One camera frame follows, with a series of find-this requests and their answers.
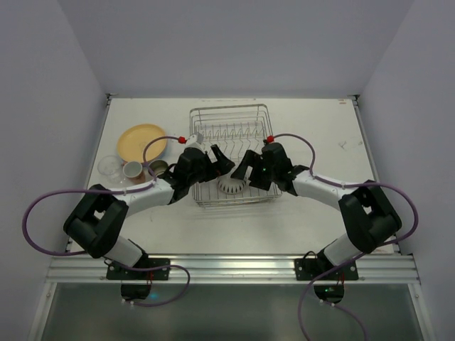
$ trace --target white table surface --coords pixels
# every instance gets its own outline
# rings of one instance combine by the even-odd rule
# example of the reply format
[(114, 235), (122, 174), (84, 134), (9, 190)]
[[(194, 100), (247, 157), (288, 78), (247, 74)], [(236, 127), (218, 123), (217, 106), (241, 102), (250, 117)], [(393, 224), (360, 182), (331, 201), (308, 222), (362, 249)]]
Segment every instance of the white table surface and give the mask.
[[(116, 153), (117, 139), (131, 126), (152, 123), (168, 135), (189, 135), (189, 111), (196, 107), (266, 104), (274, 134), (305, 136), (316, 149), (315, 171), (332, 178), (373, 179), (353, 104), (339, 99), (113, 99), (89, 185), (103, 181), (98, 161)], [(311, 152), (302, 142), (280, 138), (293, 164), (308, 165)], [(161, 157), (176, 162), (183, 146), (169, 141)], [(303, 254), (319, 251), (345, 232), (335, 209), (284, 193), (274, 202), (235, 207), (198, 206), (191, 195), (127, 218), (121, 235), (149, 253)], [(73, 243), (72, 251), (81, 250)], [(391, 246), (377, 250), (393, 253)]]

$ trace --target metal frame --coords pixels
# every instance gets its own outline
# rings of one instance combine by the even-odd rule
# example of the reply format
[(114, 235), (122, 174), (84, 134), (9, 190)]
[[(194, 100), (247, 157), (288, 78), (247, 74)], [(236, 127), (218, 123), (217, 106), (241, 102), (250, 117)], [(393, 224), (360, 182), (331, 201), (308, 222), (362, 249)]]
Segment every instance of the metal frame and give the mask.
[(412, 304), (414, 305), (415, 314), (419, 321), (420, 330), (424, 341), (436, 340), (436, 334), (433, 329), (432, 321), (429, 318), (429, 311), (425, 304), (422, 287), (420, 284), (408, 284)]
[[(160, 254), (171, 264), (186, 267), (193, 284), (307, 284), (297, 281), (294, 260), (303, 254), (289, 255), (182, 255)], [(359, 281), (350, 284), (419, 283), (412, 256), (367, 255), (357, 261)], [(106, 281), (107, 266), (90, 256), (54, 258), (47, 283), (144, 283), (144, 281)], [(184, 272), (172, 269), (165, 283), (185, 283)]]
[[(365, 136), (360, 110), (356, 102), (357, 99), (350, 99), (353, 101), (355, 114), (365, 141), (368, 159), (370, 160), (373, 175), (377, 180), (378, 172), (371, 155), (370, 145)], [(109, 103), (110, 100), (108, 101), (106, 116), (109, 111)], [(294, 273), (294, 259), (302, 256), (303, 255), (298, 254), (260, 256), (197, 254), (153, 255), (153, 257), (170, 258), (172, 264), (185, 266), (190, 270), (192, 284), (214, 285), (306, 285), (308, 281), (297, 281)], [(399, 254), (367, 255), (357, 261), (357, 267), (360, 279), (359, 281), (352, 281), (349, 284), (407, 284), (424, 340), (430, 341), (436, 339), (429, 319), (428, 310), (424, 304), (419, 274), (412, 256), (401, 256)], [(45, 279), (43, 294), (38, 304), (28, 340), (36, 341), (41, 339), (58, 283), (141, 283), (141, 281), (108, 281), (105, 279), (106, 273), (107, 266), (100, 259), (92, 259), (85, 255), (71, 258), (53, 258)], [(160, 283), (160, 285), (185, 282), (186, 275), (182, 271), (172, 270), (170, 272), (169, 280)]]
[(57, 288), (57, 283), (45, 283), (43, 293), (41, 294), (40, 300), (38, 302), (38, 307), (36, 308), (35, 318), (33, 319), (30, 332), (28, 333), (28, 341), (39, 341), (41, 340), (44, 327), (48, 320), (50, 307), (55, 296), (55, 289)]

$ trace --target clear glass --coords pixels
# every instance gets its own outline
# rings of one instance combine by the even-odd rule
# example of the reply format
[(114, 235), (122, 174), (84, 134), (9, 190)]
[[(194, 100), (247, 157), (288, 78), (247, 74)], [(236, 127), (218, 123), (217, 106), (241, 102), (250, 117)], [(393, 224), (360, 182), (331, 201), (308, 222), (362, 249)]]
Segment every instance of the clear glass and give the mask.
[[(180, 285), (152, 283), (148, 300)], [(120, 284), (59, 283), (43, 341), (293, 341), (304, 337), (297, 301), (304, 285), (190, 285), (179, 300), (158, 308), (121, 304)], [(365, 324), (370, 341), (423, 340), (407, 285), (346, 285), (340, 303)], [(302, 317), (315, 341), (363, 340), (349, 315), (321, 305), (312, 293)]]
[(98, 163), (97, 169), (110, 183), (122, 183), (125, 180), (122, 160), (118, 156), (105, 156)]

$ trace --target wire dish rack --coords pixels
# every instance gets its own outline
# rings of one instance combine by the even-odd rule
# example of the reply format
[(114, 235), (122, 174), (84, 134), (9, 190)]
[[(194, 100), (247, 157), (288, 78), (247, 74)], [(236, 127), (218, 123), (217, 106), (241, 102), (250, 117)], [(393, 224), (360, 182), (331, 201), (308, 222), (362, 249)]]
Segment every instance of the wire dish rack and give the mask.
[[(265, 104), (192, 109), (190, 133), (197, 132), (204, 136), (203, 149), (208, 152), (212, 161), (216, 159), (210, 146), (217, 144), (236, 166), (246, 150), (260, 153), (263, 140), (273, 134), (269, 110)], [(194, 200), (204, 207), (264, 202), (276, 199), (281, 194), (281, 190), (274, 183), (269, 190), (259, 190), (247, 185), (241, 193), (235, 195), (220, 192), (217, 180), (193, 186)]]

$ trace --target purple cable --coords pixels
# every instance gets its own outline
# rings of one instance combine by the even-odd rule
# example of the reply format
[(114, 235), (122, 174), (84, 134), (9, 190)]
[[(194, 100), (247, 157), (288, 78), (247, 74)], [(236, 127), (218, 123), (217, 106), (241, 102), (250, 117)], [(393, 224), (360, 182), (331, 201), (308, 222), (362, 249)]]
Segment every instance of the purple cable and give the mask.
[[(146, 152), (147, 152), (147, 149), (152, 144), (154, 144), (155, 142), (157, 142), (159, 140), (162, 140), (162, 139), (175, 139), (175, 140), (178, 140), (178, 138), (175, 137), (175, 136), (161, 136), (161, 137), (158, 137), (157, 139), (154, 139), (153, 141), (149, 142), (146, 145), (146, 147), (144, 149), (144, 153), (143, 153), (144, 162), (146, 164), (145, 166), (146, 166), (148, 172), (153, 177), (154, 181), (150, 182), (146, 187), (137, 188), (137, 189), (134, 189), (134, 190), (128, 190), (128, 191), (126, 191), (126, 193), (138, 193), (138, 192), (142, 192), (143, 190), (149, 190), (150, 188), (152, 188), (154, 186), (154, 183), (156, 182), (156, 175), (152, 171), (152, 169), (150, 169), (150, 167), (149, 167), (149, 163), (146, 160)], [(23, 217), (22, 217), (22, 234), (23, 234), (23, 237), (30, 244), (30, 246), (33, 247), (36, 251), (39, 251), (39, 252), (41, 252), (43, 254), (48, 254), (50, 256), (75, 256), (77, 254), (86, 254), (87, 253), (86, 251), (77, 251), (77, 252), (49, 251), (49, 250), (46, 250), (46, 249), (40, 247), (39, 245), (37, 245), (30, 238), (30, 235), (28, 234), (28, 229), (27, 229), (28, 216), (30, 215), (31, 210), (36, 206), (36, 204), (38, 204), (41, 200), (46, 199), (47, 197), (52, 197), (54, 195), (59, 195), (59, 194), (71, 194), (71, 193), (118, 195), (118, 194), (124, 194), (124, 191), (122, 191), (122, 190), (82, 190), (82, 189), (54, 190), (52, 192), (48, 192), (48, 193), (45, 193), (45, 194), (40, 195), (39, 197), (37, 197), (27, 207), (27, 209), (24, 212)]]
[[(296, 139), (299, 139), (300, 141), (303, 141), (311, 149), (312, 159), (311, 159), (311, 163), (310, 163), (310, 166), (309, 166), (309, 172), (315, 179), (321, 181), (322, 183), (326, 183), (328, 185), (332, 185), (332, 186), (335, 186), (335, 187), (338, 187), (338, 188), (359, 188), (359, 187), (371, 187), (371, 186), (389, 188), (390, 190), (393, 190), (394, 192), (400, 194), (407, 201), (407, 203), (411, 207), (412, 214), (414, 215), (414, 223), (412, 224), (411, 229), (407, 233), (403, 234), (401, 237), (398, 237), (398, 238), (395, 238), (395, 239), (390, 240), (388, 242), (385, 242), (381, 246), (401, 242), (402, 240), (405, 240), (406, 238), (410, 237), (415, 232), (415, 230), (417, 229), (417, 226), (419, 224), (419, 213), (417, 212), (417, 208), (416, 208), (415, 204), (413, 203), (411, 198), (405, 192), (403, 192), (399, 188), (396, 188), (395, 186), (388, 185), (386, 183), (354, 183), (354, 184), (349, 184), (349, 185), (342, 185), (340, 183), (335, 183), (333, 181), (324, 179), (324, 178), (322, 178), (320, 176), (314, 175), (313, 167), (314, 167), (314, 164), (316, 162), (316, 151), (315, 151), (314, 147), (309, 143), (308, 140), (306, 140), (303, 137), (301, 137), (299, 135), (296, 135), (296, 134), (289, 134), (289, 133), (277, 134), (277, 135), (274, 136), (274, 138), (282, 137), (282, 136), (290, 136), (290, 137), (294, 137)], [(319, 279), (321, 279), (321, 278), (323, 278), (323, 277), (325, 277), (325, 276), (327, 276), (329, 274), (332, 274), (333, 272), (343, 268), (346, 265), (349, 265), (350, 263), (356, 261), (357, 259), (359, 259), (362, 256), (365, 256), (365, 254), (364, 253), (359, 254), (356, 257), (354, 257), (352, 259), (349, 259), (349, 260), (343, 262), (342, 264), (339, 264), (339, 265), (333, 267), (332, 269), (330, 269), (330, 270), (320, 274), (319, 276), (315, 277), (306, 286), (305, 290), (303, 291), (303, 293), (301, 294), (300, 299), (299, 299), (298, 317), (299, 317), (300, 329), (301, 329), (301, 331), (303, 332), (303, 334), (305, 335), (305, 337), (306, 337), (306, 339), (308, 341), (310, 341), (311, 338), (309, 337), (309, 334), (306, 331), (306, 329), (304, 327), (304, 324), (303, 324), (303, 321), (301, 319), (301, 307), (303, 305), (303, 302), (304, 302), (306, 294), (309, 292), (309, 289), (313, 286), (314, 282), (316, 282), (317, 280), (319, 280)], [(345, 313), (349, 314), (352, 318), (354, 318), (357, 321), (357, 323), (359, 324), (359, 326), (362, 328), (363, 336), (364, 336), (365, 340), (369, 339), (367, 330), (365, 329), (364, 324), (362, 324), (362, 322), (360, 321), (359, 318), (357, 318), (352, 312), (350, 312), (348, 309), (346, 309), (344, 307), (337, 306), (337, 305), (335, 305), (335, 307), (337, 307), (338, 309), (344, 311)]]
[(190, 279), (191, 279), (190, 273), (186, 268), (184, 268), (183, 266), (180, 266), (180, 265), (171, 264), (171, 265), (155, 266), (154, 268), (140, 269), (140, 268), (132, 268), (130, 266), (118, 263), (116, 261), (114, 263), (117, 264), (118, 266), (122, 267), (123, 269), (130, 270), (130, 271), (151, 272), (151, 271), (162, 270), (162, 269), (166, 269), (166, 268), (177, 268), (177, 269), (180, 269), (180, 270), (183, 270), (186, 272), (186, 278), (187, 278), (186, 284), (183, 287), (183, 289), (180, 291), (180, 293), (178, 293), (177, 295), (175, 295), (174, 297), (172, 297), (168, 300), (158, 302), (158, 303), (133, 302), (134, 305), (138, 305), (140, 307), (153, 308), (153, 307), (159, 307), (160, 305), (165, 305), (165, 304), (174, 302), (174, 301), (178, 300), (181, 296), (183, 296), (183, 294), (188, 290), (188, 287), (190, 286)]

